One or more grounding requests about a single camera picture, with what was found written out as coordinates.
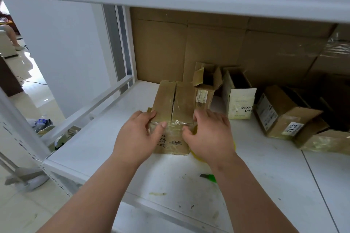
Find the foot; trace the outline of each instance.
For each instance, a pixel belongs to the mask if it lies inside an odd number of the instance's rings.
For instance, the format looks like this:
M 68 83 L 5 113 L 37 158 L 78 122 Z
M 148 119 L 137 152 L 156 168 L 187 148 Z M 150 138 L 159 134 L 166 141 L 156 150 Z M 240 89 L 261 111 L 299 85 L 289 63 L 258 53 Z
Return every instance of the foot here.
M 14 47 L 15 47 L 16 51 L 21 51 L 21 50 L 25 49 L 25 47 L 22 45 L 18 45 L 18 46 L 14 46 Z

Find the floor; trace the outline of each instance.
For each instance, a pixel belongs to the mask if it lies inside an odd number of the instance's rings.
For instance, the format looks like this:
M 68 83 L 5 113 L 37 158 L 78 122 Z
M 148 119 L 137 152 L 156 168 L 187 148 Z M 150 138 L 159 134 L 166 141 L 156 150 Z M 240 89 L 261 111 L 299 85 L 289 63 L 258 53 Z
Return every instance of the floor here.
M 37 119 L 45 115 L 55 125 L 64 120 L 49 87 L 41 75 L 34 59 L 27 50 L 19 51 L 19 56 L 6 59 L 7 64 L 23 81 L 24 92 L 10 99 L 26 118 Z M 17 144 L 9 143 L 0 134 L 0 151 L 20 167 L 34 167 L 30 156 Z M 0 225 L 1 233 L 36 232 L 61 206 L 68 196 L 51 180 L 32 192 L 17 192 L 12 185 L 5 186 L 8 173 L 0 167 Z

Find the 7108 label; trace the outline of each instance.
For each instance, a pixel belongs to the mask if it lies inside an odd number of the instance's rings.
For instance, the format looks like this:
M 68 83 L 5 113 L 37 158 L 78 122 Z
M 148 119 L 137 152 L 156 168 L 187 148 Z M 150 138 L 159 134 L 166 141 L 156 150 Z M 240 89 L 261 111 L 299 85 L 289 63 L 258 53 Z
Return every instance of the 7108 label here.
M 297 132 L 299 132 L 299 130 L 302 129 L 303 126 L 304 126 L 304 124 L 291 122 L 291 123 L 287 126 L 287 128 L 282 132 L 282 134 L 283 134 L 283 135 L 295 136 L 295 134 L 296 134 Z

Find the finger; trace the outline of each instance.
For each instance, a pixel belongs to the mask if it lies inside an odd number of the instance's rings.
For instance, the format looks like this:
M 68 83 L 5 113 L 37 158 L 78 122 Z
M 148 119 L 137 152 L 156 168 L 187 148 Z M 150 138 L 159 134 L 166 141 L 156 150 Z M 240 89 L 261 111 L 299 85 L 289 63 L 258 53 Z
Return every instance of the finger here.
M 153 133 L 150 136 L 152 143 L 156 145 L 159 142 L 160 138 L 162 137 L 162 134 L 164 133 L 164 129 L 166 127 L 167 127 L 167 122 L 161 122 L 157 125 L 157 127 L 154 129 Z
M 137 116 L 139 116 L 142 113 L 142 111 L 137 111 L 130 116 L 129 120 L 135 119 Z
M 136 120 L 140 121 L 142 124 L 147 124 L 156 115 L 156 111 L 142 112 L 137 116 Z
M 222 118 L 222 121 L 224 122 L 224 124 L 228 127 L 231 127 L 231 124 L 230 124 L 230 120 L 227 118 L 227 116 L 223 113 L 220 113 L 220 116 Z
M 208 117 L 208 114 L 207 114 L 206 110 L 204 110 L 204 109 L 197 108 L 195 110 L 195 112 L 193 113 L 193 120 L 195 122 L 198 122 L 205 117 Z
M 191 146 L 191 144 L 194 142 L 194 134 L 191 132 L 188 126 L 184 126 L 182 128 L 182 138 L 189 146 Z
M 212 119 L 217 119 L 215 114 L 211 110 L 207 110 L 208 116 Z
M 218 119 L 218 120 L 221 121 L 222 123 L 224 122 L 224 121 L 222 120 L 222 117 L 221 117 L 220 113 L 214 112 L 214 115 L 215 115 L 216 119 Z

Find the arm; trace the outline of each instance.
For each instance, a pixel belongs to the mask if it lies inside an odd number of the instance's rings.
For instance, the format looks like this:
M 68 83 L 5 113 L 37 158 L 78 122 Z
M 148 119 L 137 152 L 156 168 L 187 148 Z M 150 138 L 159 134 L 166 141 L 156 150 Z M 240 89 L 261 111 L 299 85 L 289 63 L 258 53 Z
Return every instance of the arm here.
M 227 117 L 210 110 L 196 110 L 194 118 L 198 122 L 197 134 L 185 126 L 182 136 L 212 169 L 234 232 L 298 233 L 236 154 Z
M 156 112 L 135 112 L 120 129 L 112 155 L 38 233 L 111 232 L 120 201 L 136 170 L 152 154 L 166 123 L 151 135 Z

